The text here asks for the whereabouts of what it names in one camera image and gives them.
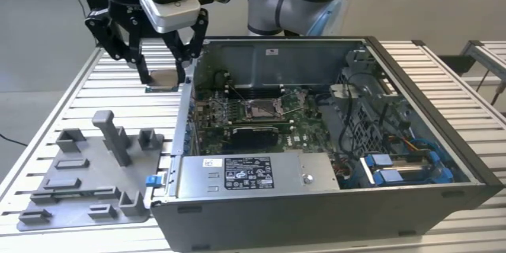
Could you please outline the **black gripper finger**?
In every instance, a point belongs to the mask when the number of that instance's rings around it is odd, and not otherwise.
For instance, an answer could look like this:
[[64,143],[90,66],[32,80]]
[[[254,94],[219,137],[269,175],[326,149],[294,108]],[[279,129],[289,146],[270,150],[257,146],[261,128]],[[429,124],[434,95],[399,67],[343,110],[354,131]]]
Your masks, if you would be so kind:
[[94,9],[84,20],[95,39],[114,60],[124,59],[136,69],[140,82],[150,84],[152,77],[142,54],[143,20],[140,11],[120,12]]
[[162,35],[162,39],[175,58],[175,67],[178,73],[178,83],[186,81],[186,71],[183,62],[198,58],[203,48],[203,41],[209,28],[209,11],[202,8],[195,24],[190,27],[194,31],[192,38],[187,44],[183,43],[179,32],[171,31]]

